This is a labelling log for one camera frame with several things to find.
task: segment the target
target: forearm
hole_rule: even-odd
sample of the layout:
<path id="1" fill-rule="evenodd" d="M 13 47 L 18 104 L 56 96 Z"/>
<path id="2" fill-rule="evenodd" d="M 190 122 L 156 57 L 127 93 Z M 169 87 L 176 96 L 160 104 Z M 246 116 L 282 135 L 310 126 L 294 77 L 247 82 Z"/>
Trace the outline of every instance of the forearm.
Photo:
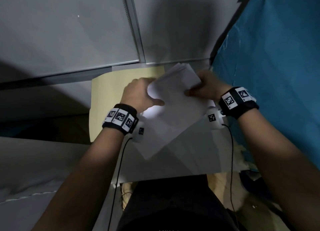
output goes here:
<path id="1" fill-rule="evenodd" d="M 104 128 L 52 198 L 37 230 L 92 230 L 107 195 L 124 135 Z"/>
<path id="2" fill-rule="evenodd" d="M 319 229 L 320 172 L 257 109 L 238 123 L 273 196 L 301 230 Z"/>

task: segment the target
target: blue cloth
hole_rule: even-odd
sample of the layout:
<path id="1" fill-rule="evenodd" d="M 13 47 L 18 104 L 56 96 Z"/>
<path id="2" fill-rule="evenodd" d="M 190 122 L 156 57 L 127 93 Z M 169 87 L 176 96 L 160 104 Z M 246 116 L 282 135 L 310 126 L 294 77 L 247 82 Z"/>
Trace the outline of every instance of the blue cloth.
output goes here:
<path id="1" fill-rule="evenodd" d="M 320 169 L 319 0 L 250 0 L 213 62 Z M 246 146 L 235 121 L 232 132 Z"/>

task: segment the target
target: yellow paper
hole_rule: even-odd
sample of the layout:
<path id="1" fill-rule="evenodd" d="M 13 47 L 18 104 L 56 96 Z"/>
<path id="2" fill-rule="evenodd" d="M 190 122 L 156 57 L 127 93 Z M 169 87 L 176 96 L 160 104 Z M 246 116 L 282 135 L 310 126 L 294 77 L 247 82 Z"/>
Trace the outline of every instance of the yellow paper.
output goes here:
<path id="1" fill-rule="evenodd" d="M 90 141 L 102 130 L 107 113 L 121 100 L 123 89 L 133 79 L 158 78 L 165 73 L 163 66 L 127 69 L 105 73 L 91 82 L 91 109 L 89 113 Z"/>

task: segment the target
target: paper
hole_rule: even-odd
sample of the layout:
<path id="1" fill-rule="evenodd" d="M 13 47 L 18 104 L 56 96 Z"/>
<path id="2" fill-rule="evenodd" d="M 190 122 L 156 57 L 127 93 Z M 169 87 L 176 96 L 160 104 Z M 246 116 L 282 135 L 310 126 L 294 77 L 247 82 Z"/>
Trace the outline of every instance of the paper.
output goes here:
<path id="1" fill-rule="evenodd" d="M 150 159 L 206 113 L 212 100 L 187 97 L 184 91 L 201 83 L 189 64 L 178 63 L 152 82 L 148 94 L 162 99 L 165 106 L 153 106 L 139 117 L 145 124 L 143 140 L 134 146 Z"/>
<path id="2" fill-rule="evenodd" d="M 89 113 L 90 141 L 102 130 L 107 113 L 121 100 L 123 89 L 138 78 L 158 78 L 165 73 L 164 67 L 127 69 L 105 73 L 91 82 L 91 109 Z"/>

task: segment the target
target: hand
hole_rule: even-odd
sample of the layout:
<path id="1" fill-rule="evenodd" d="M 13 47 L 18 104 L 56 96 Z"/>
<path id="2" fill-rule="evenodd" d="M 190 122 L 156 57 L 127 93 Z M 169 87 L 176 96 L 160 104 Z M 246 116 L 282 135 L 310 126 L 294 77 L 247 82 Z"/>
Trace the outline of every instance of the hand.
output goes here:
<path id="1" fill-rule="evenodd" d="M 186 96 L 219 101 L 221 95 L 232 88 L 231 85 L 220 81 L 218 77 L 209 70 L 201 70 L 197 75 L 201 79 L 201 85 L 185 91 Z"/>
<path id="2" fill-rule="evenodd" d="M 154 80 L 154 78 L 132 80 L 132 82 L 124 88 L 120 103 L 134 107 L 138 113 L 144 112 L 154 105 L 165 105 L 161 99 L 153 99 L 147 93 L 148 85 Z"/>

